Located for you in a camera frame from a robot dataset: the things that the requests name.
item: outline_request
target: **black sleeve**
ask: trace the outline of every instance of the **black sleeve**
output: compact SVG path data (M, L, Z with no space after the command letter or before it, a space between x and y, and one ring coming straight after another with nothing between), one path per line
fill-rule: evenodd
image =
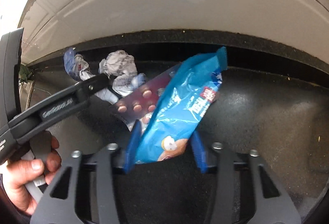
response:
M4 204L4 206L7 207L8 212L11 212L12 214L15 214L15 218L16 220L19 221L19 223L24 223L24 224L29 224L31 217L24 214L23 212L21 212L8 198L5 189L3 187L3 183L2 183L2 174L0 174L0 199L2 199L2 203Z

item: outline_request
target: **silver bolt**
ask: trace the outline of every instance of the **silver bolt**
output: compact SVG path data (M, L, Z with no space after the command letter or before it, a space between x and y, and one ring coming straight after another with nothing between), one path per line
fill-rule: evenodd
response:
M251 150L251 151L250 151L250 155L253 156L253 157L257 157L257 156L259 156L257 150Z
M215 150L221 150L221 149L223 149L223 145L220 142L214 142L213 143L213 148Z
M106 148L110 151L114 151L118 148L118 145L116 143L110 143L109 145L106 146Z
M80 152L80 151L74 151L74 152L71 154L71 156L72 156L73 158L78 158L78 157L81 156L81 152Z

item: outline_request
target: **white wall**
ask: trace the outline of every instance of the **white wall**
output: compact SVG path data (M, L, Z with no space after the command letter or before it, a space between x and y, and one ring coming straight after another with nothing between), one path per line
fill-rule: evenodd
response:
M151 29L238 32L329 63L329 0L35 0L24 16L22 61L90 39Z

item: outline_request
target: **pill blister pack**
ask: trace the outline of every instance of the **pill blister pack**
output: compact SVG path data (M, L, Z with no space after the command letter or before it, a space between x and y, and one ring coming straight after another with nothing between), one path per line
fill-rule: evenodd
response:
M177 72L180 64L169 68L157 77L140 86L130 95L120 99L111 106L113 115L122 120L129 129L136 119L140 119L142 129L145 130L152 113L156 108L159 97Z

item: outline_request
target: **blue snack package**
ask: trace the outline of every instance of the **blue snack package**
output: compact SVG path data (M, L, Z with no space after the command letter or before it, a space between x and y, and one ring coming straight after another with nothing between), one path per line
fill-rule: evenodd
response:
M226 48L184 61L157 102L141 138L135 162L150 163L178 156L206 113L227 69Z

